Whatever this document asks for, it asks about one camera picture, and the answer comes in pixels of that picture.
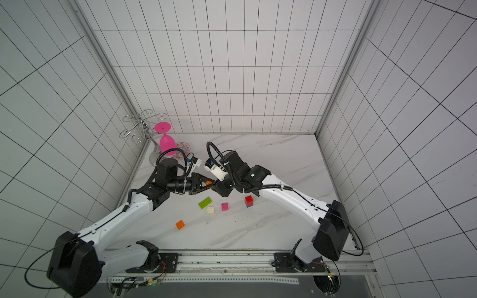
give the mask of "metal frame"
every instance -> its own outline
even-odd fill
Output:
[[[371,24],[374,20],[374,17],[376,13],[379,10],[379,7],[381,6],[381,3],[383,0],[373,0],[371,5],[369,6],[368,12],[366,13],[366,16],[364,18],[363,23],[361,24],[361,27],[359,28],[359,34],[354,40],[353,47],[350,51],[350,54],[348,55],[348,58],[346,59],[346,63],[344,64],[343,71],[340,74],[340,77],[333,88],[332,95],[330,97],[330,100],[326,104],[325,112],[323,113],[324,117],[320,119],[320,123],[318,124],[318,128],[315,131],[315,135],[318,136],[321,129],[323,128],[323,124],[325,123],[326,119],[329,116],[331,106],[333,103],[336,101],[336,98],[338,94],[340,93],[343,84],[344,84],[344,79],[346,76],[349,74],[352,65],[356,61],[356,57],[358,56],[358,52],[361,49],[361,46],[363,45],[364,39],[366,38],[366,35],[368,34],[369,28],[371,27]]]
[[[277,250],[161,250],[161,253],[178,253],[177,267],[175,273],[167,273],[166,278],[161,282],[217,282],[217,281],[269,281],[282,282],[285,276],[316,276],[327,275],[326,272],[296,272],[278,273],[275,267],[271,266],[274,260],[274,253],[289,252]],[[336,266],[327,258],[323,258],[330,270],[337,272]],[[376,287],[379,285],[377,275],[371,256],[367,250],[360,257],[350,256],[342,253],[340,260],[336,261],[340,274],[344,275],[366,275],[372,276],[371,283]],[[99,282],[121,282],[126,277],[138,277],[137,281],[148,280],[156,277],[157,273],[118,273]]]

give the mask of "metal rack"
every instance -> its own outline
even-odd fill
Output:
[[[168,115],[166,113],[158,113],[158,114],[153,114],[154,111],[151,109],[146,109],[138,113],[137,115],[126,115],[123,117],[123,122],[132,122],[135,123],[134,126],[131,129],[125,129],[119,133],[119,137],[121,139],[127,138],[129,135],[131,135],[131,139],[135,143],[141,143],[147,139],[150,139],[154,143],[154,153],[156,154],[161,154],[161,148],[159,146],[159,143],[154,140],[154,135],[158,134],[154,130],[154,126],[157,124],[156,122],[149,121],[151,117],[157,117],[159,121],[163,121],[168,118]],[[138,126],[141,125],[142,130],[138,127],[138,134],[131,134],[133,133],[133,130]]]

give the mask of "tiled wall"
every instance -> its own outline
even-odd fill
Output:
[[[66,1],[0,1],[0,297],[64,297],[25,268],[113,209],[140,147],[111,82]]]
[[[319,134],[386,296],[475,297],[477,1],[384,0]]]
[[[371,0],[79,0],[176,133],[313,133]]]

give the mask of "mounting plate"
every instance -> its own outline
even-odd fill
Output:
[[[275,265],[275,271],[280,273],[294,273],[298,272],[293,267],[293,264],[290,260],[290,253],[274,253],[273,254],[275,261],[272,262],[272,266]],[[320,257],[315,260],[316,262],[323,261],[323,258]],[[310,263],[305,265],[305,270],[303,272],[325,272],[325,267]]]
[[[177,267],[177,258],[179,254],[176,253],[160,253],[159,256],[160,261],[163,261],[166,264],[166,273],[174,273]],[[162,273],[164,267],[162,264],[159,264],[159,267],[153,271],[148,273]],[[145,273],[144,270],[139,268],[129,268],[126,270],[126,273]]]

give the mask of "red lego brick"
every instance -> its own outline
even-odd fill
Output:
[[[245,205],[247,206],[247,208],[253,206],[253,199],[251,195],[245,198]]]

